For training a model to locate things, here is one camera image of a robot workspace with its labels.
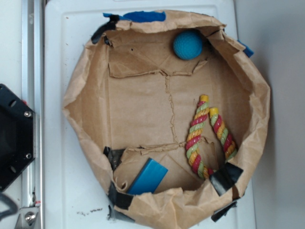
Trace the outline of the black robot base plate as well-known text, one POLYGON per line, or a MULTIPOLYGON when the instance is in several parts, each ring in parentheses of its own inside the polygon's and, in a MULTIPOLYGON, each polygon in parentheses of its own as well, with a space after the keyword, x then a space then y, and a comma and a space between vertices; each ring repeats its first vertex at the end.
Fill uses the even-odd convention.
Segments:
POLYGON ((1 192, 34 160, 34 114, 6 85, 0 85, 1 192))

